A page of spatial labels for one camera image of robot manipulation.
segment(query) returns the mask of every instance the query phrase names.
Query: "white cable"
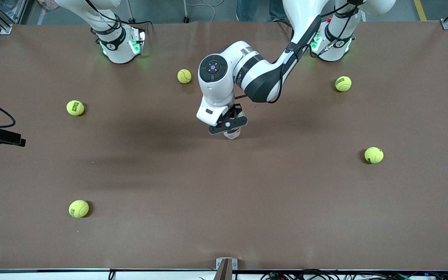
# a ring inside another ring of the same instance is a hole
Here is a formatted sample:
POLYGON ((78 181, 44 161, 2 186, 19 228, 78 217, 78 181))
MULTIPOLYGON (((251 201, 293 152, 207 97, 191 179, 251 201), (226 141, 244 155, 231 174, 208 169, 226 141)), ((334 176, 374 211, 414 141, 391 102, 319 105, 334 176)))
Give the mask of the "white cable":
POLYGON ((212 9, 213 11, 213 16, 212 19, 210 21, 214 21, 215 18, 215 9, 214 7, 219 6, 220 4, 222 4, 224 2, 224 0, 221 0, 221 2, 219 4, 215 4, 215 5, 210 5, 209 3, 205 2, 205 0, 200 0, 201 2, 204 2, 203 4, 195 4, 195 5, 189 5, 187 4, 189 7, 197 7, 197 6, 203 6, 203 7, 209 7, 210 9, 212 9))

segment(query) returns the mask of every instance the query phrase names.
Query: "robotic arm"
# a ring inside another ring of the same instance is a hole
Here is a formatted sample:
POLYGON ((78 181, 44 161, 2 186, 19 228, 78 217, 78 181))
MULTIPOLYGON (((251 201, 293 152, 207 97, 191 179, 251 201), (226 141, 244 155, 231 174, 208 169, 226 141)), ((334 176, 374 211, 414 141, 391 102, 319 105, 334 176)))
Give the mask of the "robotic arm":
POLYGON ((126 63, 142 52, 145 31, 121 23, 110 10, 118 7, 121 0, 56 0, 56 3, 91 26, 103 53, 112 62, 126 63))
POLYGON ((279 58, 270 63, 244 41, 205 57, 198 71, 203 98, 197 118, 210 126, 212 135, 236 131, 247 124, 235 104, 233 84, 253 102, 274 103, 307 49, 312 57, 336 61, 348 51, 352 34, 361 21, 361 10, 384 14, 395 0, 336 0, 335 16, 322 23, 321 11, 329 0, 283 0, 294 35, 279 58))

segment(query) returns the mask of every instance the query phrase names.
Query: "person's leg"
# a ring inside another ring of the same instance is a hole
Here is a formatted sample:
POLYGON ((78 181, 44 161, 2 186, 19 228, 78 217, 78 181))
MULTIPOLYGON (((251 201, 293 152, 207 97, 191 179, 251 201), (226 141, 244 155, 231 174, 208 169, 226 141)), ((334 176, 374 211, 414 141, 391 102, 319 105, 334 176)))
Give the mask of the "person's leg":
POLYGON ((255 21, 258 0, 238 0, 236 18, 238 21, 255 21))
POLYGON ((269 15, 271 16, 271 20, 282 19, 288 21, 282 0, 269 0, 269 15))

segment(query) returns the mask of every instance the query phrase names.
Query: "round black button panel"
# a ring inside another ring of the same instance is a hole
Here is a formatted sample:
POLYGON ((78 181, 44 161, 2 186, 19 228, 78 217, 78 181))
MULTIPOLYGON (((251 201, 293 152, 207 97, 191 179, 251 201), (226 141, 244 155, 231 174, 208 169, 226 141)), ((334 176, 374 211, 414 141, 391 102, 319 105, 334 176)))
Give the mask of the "round black button panel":
POLYGON ((199 76, 205 82, 219 81, 228 70, 228 64, 220 55, 209 55, 199 65, 199 76))

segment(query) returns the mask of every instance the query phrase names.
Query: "black stripe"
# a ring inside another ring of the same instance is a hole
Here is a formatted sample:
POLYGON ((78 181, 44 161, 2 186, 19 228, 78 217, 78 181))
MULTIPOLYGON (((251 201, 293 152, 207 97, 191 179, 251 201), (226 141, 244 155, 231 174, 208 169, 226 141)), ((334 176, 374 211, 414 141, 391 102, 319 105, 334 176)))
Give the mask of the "black stripe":
POLYGON ((238 75, 236 75, 236 85, 238 87, 242 87, 243 78, 250 71, 250 69, 256 65, 259 61, 264 60, 264 57, 260 54, 254 55, 254 57, 250 58, 245 64, 241 67, 240 71, 238 71, 238 75))

